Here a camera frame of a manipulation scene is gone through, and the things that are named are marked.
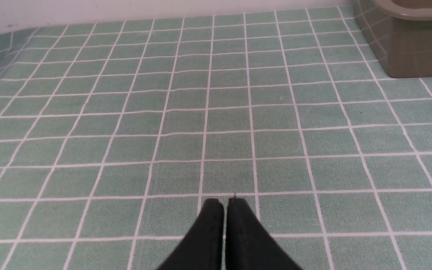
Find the floor mat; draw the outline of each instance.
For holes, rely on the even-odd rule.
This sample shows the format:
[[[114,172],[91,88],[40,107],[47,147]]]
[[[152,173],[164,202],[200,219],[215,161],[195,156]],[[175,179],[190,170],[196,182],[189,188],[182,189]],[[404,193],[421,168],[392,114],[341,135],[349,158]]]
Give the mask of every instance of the floor mat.
[[[350,6],[0,35],[0,268],[154,269],[234,193],[305,269],[432,269],[432,78]]]

